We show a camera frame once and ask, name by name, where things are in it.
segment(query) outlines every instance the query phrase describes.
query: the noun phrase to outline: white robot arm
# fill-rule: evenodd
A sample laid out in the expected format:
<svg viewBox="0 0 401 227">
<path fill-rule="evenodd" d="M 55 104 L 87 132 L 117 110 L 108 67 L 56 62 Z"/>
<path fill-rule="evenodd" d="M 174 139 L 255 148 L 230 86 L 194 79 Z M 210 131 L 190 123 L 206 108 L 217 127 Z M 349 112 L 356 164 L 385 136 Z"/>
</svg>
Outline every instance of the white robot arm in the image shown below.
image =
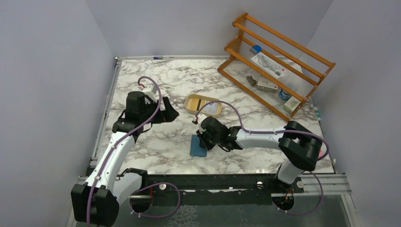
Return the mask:
<svg viewBox="0 0 401 227">
<path fill-rule="evenodd" d="M 200 146 L 207 150 L 218 145 L 224 151 L 244 148 L 271 148 L 284 152 L 288 161 L 280 167 L 276 174 L 275 186 L 288 189 L 295 179 L 304 171 L 313 171 L 316 167 L 322 141 L 308 135 L 298 133 L 259 134 L 261 131 L 280 132 L 295 130 L 310 133 L 305 127 L 295 121 L 289 121 L 286 126 L 273 129 L 257 129 L 253 133 L 245 132 L 240 126 L 227 128 L 217 119 L 199 114 L 192 121 L 198 124 L 196 131 Z"/>
<path fill-rule="evenodd" d="M 142 91 L 128 93 L 126 109 L 113 125 L 113 134 L 105 154 L 85 183 L 76 184 L 72 188 L 71 199 L 76 221 L 85 222 L 90 215 L 90 223 L 111 226 L 121 204 L 144 184 L 143 175 L 147 175 L 144 170 L 132 169 L 119 181 L 116 181 L 116 177 L 128 152 L 145 131 L 141 127 L 130 136 L 127 136 L 128 132 L 143 125 L 156 110 L 150 120 L 151 125 L 172 122 L 179 115 L 167 97 L 163 97 L 165 110 L 158 109 L 157 89 L 154 86 L 147 85 Z"/>
</svg>

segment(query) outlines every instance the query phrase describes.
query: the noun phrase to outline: white wall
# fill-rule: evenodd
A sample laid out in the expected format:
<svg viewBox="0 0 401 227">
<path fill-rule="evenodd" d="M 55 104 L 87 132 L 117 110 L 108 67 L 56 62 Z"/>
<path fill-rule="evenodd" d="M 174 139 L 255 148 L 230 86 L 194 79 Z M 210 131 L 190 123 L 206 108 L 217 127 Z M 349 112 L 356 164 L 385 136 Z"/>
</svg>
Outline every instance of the white wall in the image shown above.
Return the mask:
<svg viewBox="0 0 401 227">
<path fill-rule="evenodd" d="M 308 47 L 337 66 L 313 95 L 363 226 L 400 226 L 401 4 L 334 0 Z"/>
<path fill-rule="evenodd" d="M 114 65 L 84 1 L 0 1 L 1 226 L 65 226 Z"/>
<path fill-rule="evenodd" d="M 331 0 L 86 0 L 116 56 L 228 55 L 243 12 L 308 44 Z"/>
</svg>

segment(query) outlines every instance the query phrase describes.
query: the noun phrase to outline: small object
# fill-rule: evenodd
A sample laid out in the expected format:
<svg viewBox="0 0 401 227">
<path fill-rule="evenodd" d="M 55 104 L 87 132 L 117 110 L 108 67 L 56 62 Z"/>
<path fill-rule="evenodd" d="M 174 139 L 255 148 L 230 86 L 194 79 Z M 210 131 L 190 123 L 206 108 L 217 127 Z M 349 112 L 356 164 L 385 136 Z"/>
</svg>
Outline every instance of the small object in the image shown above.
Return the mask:
<svg viewBox="0 0 401 227">
<path fill-rule="evenodd" d="M 262 189 L 263 183 L 261 181 L 258 181 L 258 183 L 256 183 L 256 187 L 258 187 L 258 189 Z"/>
<path fill-rule="evenodd" d="M 197 157 L 206 157 L 206 154 L 208 150 L 206 148 L 201 148 L 199 146 L 200 140 L 197 135 L 192 135 L 191 138 L 191 151 L 190 155 L 191 156 L 197 156 Z"/>
<path fill-rule="evenodd" d="M 165 184 L 161 184 L 161 185 L 159 185 L 159 188 L 160 188 L 160 190 L 164 190 L 164 189 L 166 189 L 166 185 Z"/>
<path fill-rule="evenodd" d="M 296 185 L 298 186 L 298 188 L 304 188 L 304 182 L 302 181 L 298 181 Z"/>
<path fill-rule="evenodd" d="M 320 121 L 320 112 L 319 112 L 319 110 L 317 109 L 316 106 L 314 107 L 314 110 L 315 110 L 315 112 L 316 112 L 316 118 L 317 118 L 317 120 Z"/>
<path fill-rule="evenodd" d="M 258 79 L 258 83 L 256 84 L 256 87 L 259 90 L 273 92 L 273 93 L 276 93 L 279 88 L 275 83 L 271 82 L 270 80 L 268 80 L 266 78 L 262 78 L 262 77 L 260 77 Z"/>
<path fill-rule="evenodd" d="M 258 54 L 262 48 L 259 45 L 255 45 L 249 49 L 249 51 L 253 54 Z"/>
<path fill-rule="evenodd" d="M 286 68 L 261 52 L 251 57 L 251 61 L 261 67 L 264 71 L 268 72 L 270 75 L 274 76 L 276 79 L 289 75 Z"/>
<path fill-rule="evenodd" d="M 292 113 L 301 103 L 298 99 L 294 98 L 293 96 L 289 98 L 289 100 L 284 104 L 284 110 Z"/>
<path fill-rule="evenodd" d="M 280 98 L 283 100 L 289 100 L 289 98 L 291 98 L 291 94 L 285 91 L 284 89 L 281 89 Z"/>
<path fill-rule="evenodd" d="M 197 94 L 190 94 L 185 100 L 185 108 L 190 114 L 196 114 L 203 105 L 210 101 L 218 101 L 218 99 Z M 201 113 L 206 116 L 218 117 L 221 113 L 221 108 L 221 103 L 211 103 L 205 106 L 205 108 L 201 110 Z"/>
<path fill-rule="evenodd" d="M 247 76 L 246 80 L 251 84 L 251 86 L 255 86 L 257 81 L 252 76 Z"/>
</svg>

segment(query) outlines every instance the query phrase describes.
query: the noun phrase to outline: white marble surface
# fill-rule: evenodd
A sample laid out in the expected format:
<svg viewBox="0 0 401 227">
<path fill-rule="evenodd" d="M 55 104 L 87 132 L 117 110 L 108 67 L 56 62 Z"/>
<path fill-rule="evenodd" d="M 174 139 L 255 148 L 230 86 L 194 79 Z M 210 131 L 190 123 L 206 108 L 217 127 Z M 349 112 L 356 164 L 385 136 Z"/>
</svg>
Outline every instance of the white marble surface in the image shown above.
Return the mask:
<svg viewBox="0 0 401 227">
<path fill-rule="evenodd" d="M 149 76 L 160 85 L 162 95 L 169 97 L 180 116 L 174 122 L 154 125 L 149 132 L 141 134 L 121 170 L 134 167 L 146 169 L 151 174 L 275 173 L 278 166 L 287 160 L 279 150 L 247 148 L 224 152 L 215 147 L 208 152 L 207 157 L 192 157 L 189 154 L 191 135 L 197 130 L 197 125 L 191 123 L 192 114 L 186 112 L 184 106 L 190 93 L 215 97 L 233 104 L 240 112 L 244 125 L 251 129 L 286 124 L 270 109 L 218 73 L 217 67 L 223 62 L 224 59 L 123 61 L 99 155 L 103 155 L 110 140 L 112 125 L 125 108 L 128 92 L 139 90 L 137 80 L 140 76 Z M 226 69 L 243 77 L 252 73 L 249 67 L 237 61 Z M 228 106 L 223 106 L 218 119 L 227 127 L 239 125 L 235 112 Z M 298 111 L 293 120 L 322 135 L 312 100 Z M 329 157 L 317 163 L 315 172 L 333 173 Z"/>
</svg>

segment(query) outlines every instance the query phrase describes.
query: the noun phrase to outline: blue block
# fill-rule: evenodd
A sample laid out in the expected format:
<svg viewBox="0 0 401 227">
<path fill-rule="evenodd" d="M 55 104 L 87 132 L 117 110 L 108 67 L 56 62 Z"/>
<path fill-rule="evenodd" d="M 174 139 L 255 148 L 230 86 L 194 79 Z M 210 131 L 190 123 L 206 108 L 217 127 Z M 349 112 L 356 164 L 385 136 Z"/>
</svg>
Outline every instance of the blue block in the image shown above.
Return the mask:
<svg viewBox="0 0 401 227">
<path fill-rule="evenodd" d="M 192 135 L 191 138 L 191 156 L 206 157 L 208 150 L 199 147 L 199 138 L 197 135 Z"/>
</svg>

